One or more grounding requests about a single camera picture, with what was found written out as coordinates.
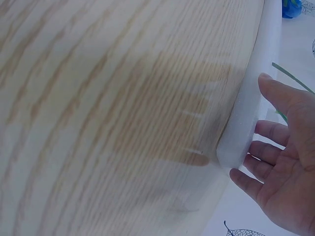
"green stem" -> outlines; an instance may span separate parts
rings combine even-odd
[[[284,73],[285,75],[287,75],[288,77],[290,77],[291,79],[293,79],[295,82],[297,82],[299,85],[301,85],[303,88],[305,88],[308,92],[315,94],[309,87],[307,87],[304,83],[302,83],[299,79],[297,79],[295,76],[293,76],[291,73],[289,73],[287,70],[285,70],[284,68],[282,68],[281,66],[279,66],[276,63],[272,63],[272,66],[276,69],[278,69],[279,71],[281,71],[282,73]]]

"white foam strip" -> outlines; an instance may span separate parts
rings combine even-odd
[[[239,168],[252,141],[261,95],[257,78],[261,72],[274,76],[271,63],[278,61],[282,26],[282,1],[265,0],[257,40],[230,120],[217,148],[221,166],[228,172]]]

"finger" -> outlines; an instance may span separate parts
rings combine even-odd
[[[304,91],[273,80],[265,73],[258,77],[258,84],[261,94],[285,115],[287,115],[290,107],[301,103],[305,95]]]
[[[273,81],[262,74],[259,87],[263,96],[287,115],[290,137],[305,169],[315,169],[315,96]]]
[[[256,179],[253,179],[243,172],[232,169],[230,171],[230,177],[232,181],[241,188],[245,193],[247,193],[254,201],[257,202],[258,194],[263,187],[263,184]]]
[[[261,182],[265,182],[273,168],[272,165],[259,161],[251,155],[246,155],[244,166]]]
[[[280,148],[261,141],[253,141],[249,149],[249,153],[252,156],[273,166],[276,164],[277,158],[281,152],[282,150]]]
[[[259,120],[257,122],[255,133],[266,137],[284,147],[287,145],[290,137],[287,126],[267,120]]]

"palm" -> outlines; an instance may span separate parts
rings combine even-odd
[[[254,182],[248,181],[243,175],[235,179],[233,173],[232,179],[237,184],[238,181],[244,183],[240,187],[257,201],[274,223],[297,233],[296,229],[299,228],[309,231],[315,218],[312,198],[315,196],[315,171],[307,171],[302,166],[286,126],[260,121],[256,132],[286,148],[281,150],[270,144],[253,141],[244,166],[264,184],[259,183],[254,187]]]
[[[315,212],[315,204],[310,197],[315,196],[314,182],[310,181],[315,179],[315,175],[305,171],[300,161],[294,158],[296,152],[289,150],[286,148],[277,157],[258,199],[263,211],[279,226],[291,231],[298,228],[309,230],[312,222],[307,222],[304,217],[308,212]]]

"curved wooden panel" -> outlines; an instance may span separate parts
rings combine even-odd
[[[263,0],[0,0],[0,234],[198,235]]]

